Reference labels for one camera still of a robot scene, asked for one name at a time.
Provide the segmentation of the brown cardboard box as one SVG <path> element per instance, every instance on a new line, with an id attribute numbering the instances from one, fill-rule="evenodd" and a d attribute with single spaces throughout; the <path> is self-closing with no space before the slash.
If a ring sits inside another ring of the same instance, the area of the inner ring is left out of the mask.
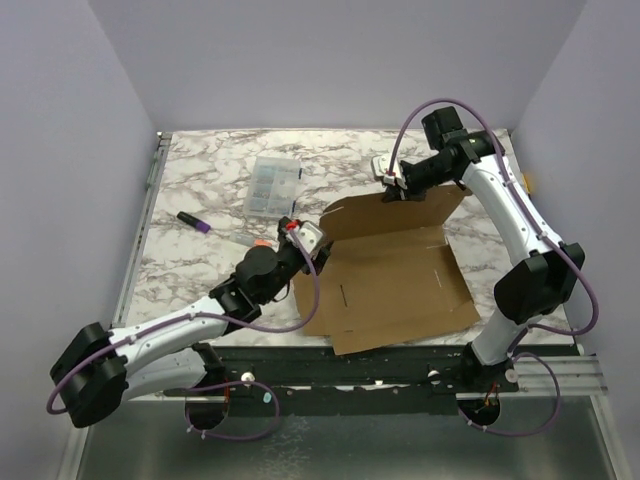
<path id="1" fill-rule="evenodd" d="M 444 233 L 465 193 L 429 190 L 421 202 L 383 202 L 381 194 L 345 197 L 322 213 L 332 243 L 316 280 L 293 280 L 302 331 L 329 338 L 349 354 L 462 332 L 480 315 Z"/>

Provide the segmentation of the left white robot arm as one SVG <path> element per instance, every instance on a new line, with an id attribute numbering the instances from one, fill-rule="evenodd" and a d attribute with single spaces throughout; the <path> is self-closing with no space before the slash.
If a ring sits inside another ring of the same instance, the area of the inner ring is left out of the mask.
<path id="1" fill-rule="evenodd" d="M 278 246 L 254 246 L 230 276 L 183 309 L 133 327 L 81 328 L 50 370 L 54 388 L 50 415 L 66 414 L 77 428 L 94 425 L 122 402 L 163 390 L 206 395 L 220 385 L 208 341 L 235 330 L 266 332 L 257 324 L 263 306 L 274 303 L 294 277 L 312 279 L 313 303 L 320 303 L 318 275 L 331 242 L 311 221 L 283 217 Z"/>

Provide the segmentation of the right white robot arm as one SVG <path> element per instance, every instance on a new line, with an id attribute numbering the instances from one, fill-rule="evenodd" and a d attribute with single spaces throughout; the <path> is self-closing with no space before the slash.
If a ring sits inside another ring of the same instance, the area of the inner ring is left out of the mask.
<path id="1" fill-rule="evenodd" d="M 371 163 L 385 187 L 385 201 L 421 201 L 447 182 L 470 191 L 489 215 L 507 249 L 511 269 L 493 290 L 495 309 L 481 333 L 463 350 L 459 378 L 481 391 L 506 368 L 516 345 L 540 319 L 571 296 L 585 261 L 577 243 L 548 226 L 512 172 L 489 128 L 468 131 L 459 102 L 436 100 L 422 126 L 434 155 L 417 163 L 395 156 Z"/>

